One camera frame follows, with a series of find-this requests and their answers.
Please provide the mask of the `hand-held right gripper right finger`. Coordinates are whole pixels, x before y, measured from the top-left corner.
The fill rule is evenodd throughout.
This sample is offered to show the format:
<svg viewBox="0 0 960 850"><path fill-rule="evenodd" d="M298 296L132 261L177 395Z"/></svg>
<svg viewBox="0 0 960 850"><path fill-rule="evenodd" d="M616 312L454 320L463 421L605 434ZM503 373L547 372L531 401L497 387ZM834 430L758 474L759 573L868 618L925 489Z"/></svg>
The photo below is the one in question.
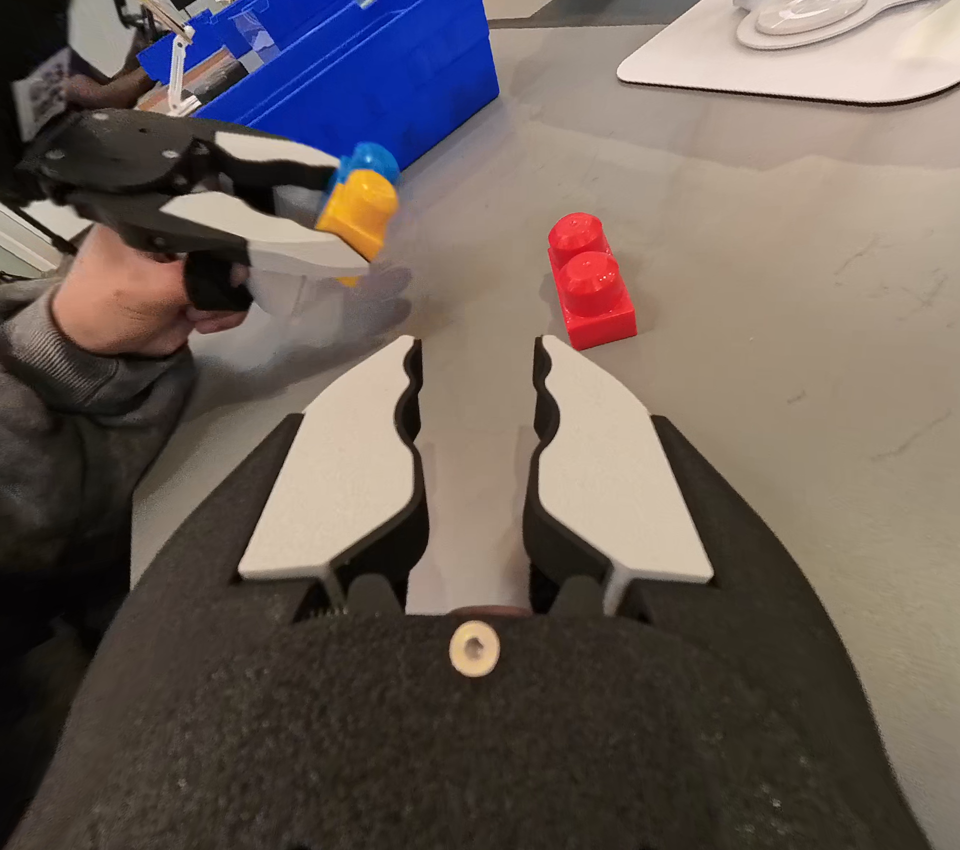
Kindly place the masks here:
<svg viewBox="0 0 960 850"><path fill-rule="evenodd" d="M553 584L707 584L714 567L652 414L552 335L534 342L534 431L524 548Z"/></svg>

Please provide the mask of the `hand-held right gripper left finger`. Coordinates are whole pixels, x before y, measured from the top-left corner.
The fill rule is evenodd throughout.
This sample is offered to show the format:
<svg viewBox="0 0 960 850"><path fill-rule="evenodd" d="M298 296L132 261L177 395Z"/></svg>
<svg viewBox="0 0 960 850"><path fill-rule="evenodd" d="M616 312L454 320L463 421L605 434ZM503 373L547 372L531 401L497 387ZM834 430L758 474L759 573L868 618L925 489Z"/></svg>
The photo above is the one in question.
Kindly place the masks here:
<svg viewBox="0 0 960 850"><path fill-rule="evenodd" d="M307 406L239 561L243 580L408 583L429 538L423 371L421 340L402 335Z"/></svg>

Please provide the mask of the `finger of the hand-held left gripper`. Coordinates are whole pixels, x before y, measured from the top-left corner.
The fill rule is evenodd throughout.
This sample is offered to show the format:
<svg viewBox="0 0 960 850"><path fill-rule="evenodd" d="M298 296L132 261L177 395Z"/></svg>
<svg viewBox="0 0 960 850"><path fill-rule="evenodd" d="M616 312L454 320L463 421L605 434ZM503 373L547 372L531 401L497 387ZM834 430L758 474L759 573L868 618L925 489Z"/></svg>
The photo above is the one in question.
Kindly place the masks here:
<svg viewBox="0 0 960 850"><path fill-rule="evenodd" d="M340 237L258 211L237 196L176 196L162 211L175 219L238 238L251 270L320 280L360 277L370 269L369 262Z"/></svg>
<svg viewBox="0 0 960 850"><path fill-rule="evenodd" d="M317 220L341 160L282 137L217 130L214 165L230 192L253 209L289 220Z"/></svg>

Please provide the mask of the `orange one-stud block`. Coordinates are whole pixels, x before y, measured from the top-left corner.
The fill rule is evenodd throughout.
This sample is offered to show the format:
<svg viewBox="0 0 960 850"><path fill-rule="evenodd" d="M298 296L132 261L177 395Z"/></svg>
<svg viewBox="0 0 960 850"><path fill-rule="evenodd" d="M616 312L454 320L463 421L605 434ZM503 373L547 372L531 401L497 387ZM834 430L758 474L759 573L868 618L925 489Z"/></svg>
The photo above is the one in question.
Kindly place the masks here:
<svg viewBox="0 0 960 850"><path fill-rule="evenodd" d="M330 192L315 230L338 237L370 263L382 250L400 206L395 186L370 169L351 171Z"/></svg>

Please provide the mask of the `blue one-stud block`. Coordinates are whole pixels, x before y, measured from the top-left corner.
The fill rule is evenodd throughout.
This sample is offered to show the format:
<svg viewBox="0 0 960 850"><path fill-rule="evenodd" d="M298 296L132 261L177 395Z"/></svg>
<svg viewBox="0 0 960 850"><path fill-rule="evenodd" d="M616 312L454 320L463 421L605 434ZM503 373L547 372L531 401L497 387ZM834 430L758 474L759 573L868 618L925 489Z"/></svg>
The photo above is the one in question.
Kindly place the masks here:
<svg viewBox="0 0 960 850"><path fill-rule="evenodd" d="M357 143L351 154L340 159L336 181L345 183L355 171L375 172L391 185L395 185L401 176L399 164L390 150L369 141Z"/></svg>

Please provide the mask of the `red two-stud block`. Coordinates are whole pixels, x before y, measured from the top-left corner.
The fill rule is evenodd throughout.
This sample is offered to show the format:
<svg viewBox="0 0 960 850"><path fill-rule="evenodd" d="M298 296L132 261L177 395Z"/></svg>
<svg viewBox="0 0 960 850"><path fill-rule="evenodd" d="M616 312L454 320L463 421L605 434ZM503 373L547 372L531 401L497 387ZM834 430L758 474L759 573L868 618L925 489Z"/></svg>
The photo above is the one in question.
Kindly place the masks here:
<svg viewBox="0 0 960 850"><path fill-rule="evenodd" d="M575 350L638 334L635 307L599 218L586 212L560 218L549 232L547 253L563 323Z"/></svg>

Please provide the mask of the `person's left forearm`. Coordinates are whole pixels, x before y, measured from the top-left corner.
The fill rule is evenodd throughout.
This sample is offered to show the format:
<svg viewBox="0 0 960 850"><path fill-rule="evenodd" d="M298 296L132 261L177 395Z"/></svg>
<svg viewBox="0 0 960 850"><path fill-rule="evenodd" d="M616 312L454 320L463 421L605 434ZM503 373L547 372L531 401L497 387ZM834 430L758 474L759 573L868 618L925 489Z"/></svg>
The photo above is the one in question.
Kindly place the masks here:
<svg viewBox="0 0 960 850"><path fill-rule="evenodd" d="M2 575L51 578L129 550L135 490L179 422L190 350L97 356L54 324L55 280L2 285Z"/></svg>

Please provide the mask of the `grey desk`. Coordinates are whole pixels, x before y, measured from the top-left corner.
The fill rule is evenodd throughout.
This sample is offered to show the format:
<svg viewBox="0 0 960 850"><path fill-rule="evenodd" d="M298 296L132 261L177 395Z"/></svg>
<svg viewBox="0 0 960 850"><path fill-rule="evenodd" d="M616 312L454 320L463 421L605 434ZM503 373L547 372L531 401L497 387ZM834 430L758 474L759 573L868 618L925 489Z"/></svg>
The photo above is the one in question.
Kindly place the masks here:
<svg viewBox="0 0 960 850"><path fill-rule="evenodd" d="M958 800L958 92L890 109L625 86L653 25L520 25L500 97L404 178L387 262L424 346L431 536L409 608L529 604L546 235L603 220L637 337L591 358L775 532L861 676L930 841Z"/></svg>

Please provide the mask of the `person's left hand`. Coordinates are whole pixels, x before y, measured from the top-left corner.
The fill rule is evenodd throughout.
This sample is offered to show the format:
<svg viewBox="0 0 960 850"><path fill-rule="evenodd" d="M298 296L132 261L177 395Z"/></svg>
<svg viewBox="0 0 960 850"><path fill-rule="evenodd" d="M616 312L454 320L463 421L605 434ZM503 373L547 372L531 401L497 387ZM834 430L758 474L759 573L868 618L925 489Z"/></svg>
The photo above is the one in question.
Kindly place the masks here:
<svg viewBox="0 0 960 850"><path fill-rule="evenodd" d="M240 326L246 313L203 311L189 301L184 262L127 246L94 224L50 304L56 327L98 356L164 359L193 334Z"/></svg>

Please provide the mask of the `person's dark clothing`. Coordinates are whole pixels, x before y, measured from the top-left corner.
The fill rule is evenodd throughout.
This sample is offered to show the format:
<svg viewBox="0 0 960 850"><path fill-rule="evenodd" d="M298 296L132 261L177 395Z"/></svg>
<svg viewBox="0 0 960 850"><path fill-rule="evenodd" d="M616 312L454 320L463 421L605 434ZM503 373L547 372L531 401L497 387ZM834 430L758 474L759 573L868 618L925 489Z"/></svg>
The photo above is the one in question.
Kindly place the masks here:
<svg viewBox="0 0 960 850"><path fill-rule="evenodd" d="M73 700L130 590L131 550L1 576L1 843L36 796Z"/></svg>

